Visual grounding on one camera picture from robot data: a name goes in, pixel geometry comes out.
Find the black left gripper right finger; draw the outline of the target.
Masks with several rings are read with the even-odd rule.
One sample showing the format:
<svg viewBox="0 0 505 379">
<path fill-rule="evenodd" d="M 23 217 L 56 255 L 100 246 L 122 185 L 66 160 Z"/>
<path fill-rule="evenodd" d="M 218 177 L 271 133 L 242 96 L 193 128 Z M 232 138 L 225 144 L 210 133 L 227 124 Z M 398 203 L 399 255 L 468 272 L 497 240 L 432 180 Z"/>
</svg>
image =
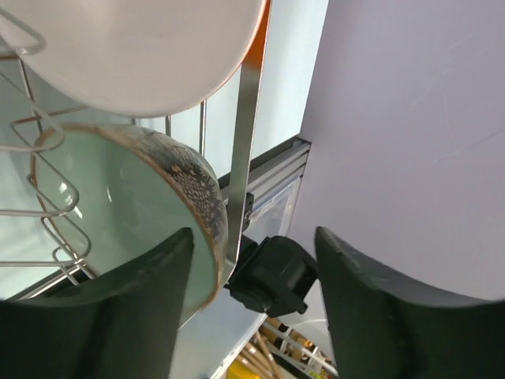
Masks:
<svg viewBox="0 0 505 379">
<path fill-rule="evenodd" d="M 502 378 L 504 301 L 415 280 L 315 233 L 318 274 L 341 378 Z"/>
</svg>

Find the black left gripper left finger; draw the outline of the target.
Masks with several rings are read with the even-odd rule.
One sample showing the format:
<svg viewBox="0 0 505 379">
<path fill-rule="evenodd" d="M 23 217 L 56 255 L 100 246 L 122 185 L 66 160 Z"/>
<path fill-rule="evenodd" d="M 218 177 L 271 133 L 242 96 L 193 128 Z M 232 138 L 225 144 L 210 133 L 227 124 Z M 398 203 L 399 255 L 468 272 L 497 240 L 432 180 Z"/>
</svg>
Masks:
<svg viewBox="0 0 505 379">
<path fill-rule="evenodd" d="M 193 257 L 184 227 L 96 279 L 1 303 L 3 378 L 167 378 Z"/>
</svg>

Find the green ceramic bowl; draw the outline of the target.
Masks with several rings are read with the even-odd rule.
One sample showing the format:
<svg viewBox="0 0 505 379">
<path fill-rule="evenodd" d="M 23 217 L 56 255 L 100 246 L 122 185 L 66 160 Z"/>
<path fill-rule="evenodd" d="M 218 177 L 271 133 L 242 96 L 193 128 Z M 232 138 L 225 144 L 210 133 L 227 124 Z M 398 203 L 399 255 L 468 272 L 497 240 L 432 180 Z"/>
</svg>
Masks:
<svg viewBox="0 0 505 379">
<path fill-rule="evenodd" d="M 140 126 L 68 122 L 60 146 L 31 158 L 41 206 L 68 208 L 51 222 L 96 274 L 122 265 L 177 230 L 193 232 L 188 315 L 223 285 L 228 243 L 218 179 L 194 149 Z"/>
</svg>

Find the orange and white bowl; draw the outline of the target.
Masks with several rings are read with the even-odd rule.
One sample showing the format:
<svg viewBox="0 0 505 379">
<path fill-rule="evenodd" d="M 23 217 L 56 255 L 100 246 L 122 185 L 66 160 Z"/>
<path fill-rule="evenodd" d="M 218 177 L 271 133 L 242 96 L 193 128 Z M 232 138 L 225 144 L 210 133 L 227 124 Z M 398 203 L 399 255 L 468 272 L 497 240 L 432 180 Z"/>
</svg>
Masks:
<svg viewBox="0 0 505 379">
<path fill-rule="evenodd" d="M 4 1 L 1 35 L 74 100 L 149 118 L 218 91 L 246 56 L 262 1 Z"/>
</svg>

